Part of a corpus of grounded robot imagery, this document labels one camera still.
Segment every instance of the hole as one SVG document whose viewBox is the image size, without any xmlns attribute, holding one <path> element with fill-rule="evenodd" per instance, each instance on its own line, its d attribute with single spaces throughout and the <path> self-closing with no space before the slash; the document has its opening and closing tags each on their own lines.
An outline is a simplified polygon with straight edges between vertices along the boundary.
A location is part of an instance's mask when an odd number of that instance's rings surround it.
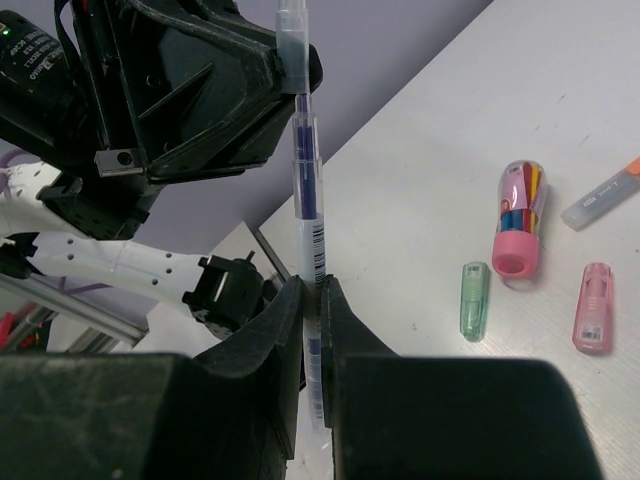
<svg viewBox="0 0 640 480">
<path fill-rule="evenodd" d="M 510 258 L 508 260 L 503 260 L 502 262 L 500 262 L 500 264 L 498 265 L 498 269 L 503 273 L 514 275 L 524 270 L 524 263 L 515 258 Z"/>
<path fill-rule="evenodd" d="M 160 79 L 155 75 L 147 75 L 146 81 L 147 81 L 147 85 L 149 85 L 151 88 L 158 88 L 159 86 L 162 85 L 162 82 L 160 81 Z"/>
<path fill-rule="evenodd" d="M 133 163 L 133 157 L 127 152 L 119 153 L 117 158 L 120 165 L 131 165 Z"/>
</svg>

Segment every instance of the barcode label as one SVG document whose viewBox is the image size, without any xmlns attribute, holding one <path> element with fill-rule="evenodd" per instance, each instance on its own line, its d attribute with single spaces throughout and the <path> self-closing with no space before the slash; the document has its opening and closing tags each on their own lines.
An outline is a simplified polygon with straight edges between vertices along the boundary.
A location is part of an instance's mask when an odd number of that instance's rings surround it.
<svg viewBox="0 0 640 480">
<path fill-rule="evenodd" d="M 316 287 L 321 288 L 327 276 L 327 266 L 324 253 L 324 223 L 313 226 L 313 270 L 315 272 Z"/>
<path fill-rule="evenodd" d="M 580 338 L 583 340 L 592 340 L 599 342 L 602 340 L 602 329 L 600 327 L 584 328 L 580 334 Z"/>
</svg>

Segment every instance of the pink cap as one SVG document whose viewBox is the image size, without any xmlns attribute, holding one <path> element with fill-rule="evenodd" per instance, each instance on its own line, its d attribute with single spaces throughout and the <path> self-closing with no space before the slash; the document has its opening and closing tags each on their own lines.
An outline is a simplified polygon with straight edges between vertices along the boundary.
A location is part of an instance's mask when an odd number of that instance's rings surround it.
<svg viewBox="0 0 640 480">
<path fill-rule="evenodd" d="M 504 278 L 526 278 L 538 267 L 535 235 L 518 230 L 498 233 L 493 240 L 493 269 Z"/>
</svg>

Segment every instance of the metal bracket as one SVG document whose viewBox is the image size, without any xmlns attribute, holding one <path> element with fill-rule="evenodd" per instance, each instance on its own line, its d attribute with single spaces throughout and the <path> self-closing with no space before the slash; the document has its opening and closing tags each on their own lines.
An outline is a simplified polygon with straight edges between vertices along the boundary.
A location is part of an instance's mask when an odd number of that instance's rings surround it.
<svg viewBox="0 0 640 480">
<path fill-rule="evenodd" d="M 103 150 L 94 159 L 102 178 L 139 175 L 144 172 L 142 151 L 139 148 Z"/>
</svg>

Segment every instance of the white plastic part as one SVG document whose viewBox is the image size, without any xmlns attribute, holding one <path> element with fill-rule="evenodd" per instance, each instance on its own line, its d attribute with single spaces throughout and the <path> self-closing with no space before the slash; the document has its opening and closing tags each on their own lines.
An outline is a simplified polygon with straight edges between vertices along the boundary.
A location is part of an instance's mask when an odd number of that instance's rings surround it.
<svg viewBox="0 0 640 480">
<path fill-rule="evenodd" d="M 202 276 L 201 255 L 156 250 L 130 241 L 97 241 L 65 233 L 41 233 L 29 259 L 44 275 L 77 276 L 171 305 L 191 316 L 182 302 Z"/>
<path fill-rule="evenodd" d="M 309 93 L 309 11 L 306 0 L 279 0 L 276 44 L 285 93 Z"/>
<path fill-rule="evenodd" d="M 60 170 L 43 162 L 6 169 L 9 183 L 0 194 L 0 237 L 25 232 L 69 232 L 86 238 L 38 200 L 40 191 L 52 185 Z"/>
</svg>

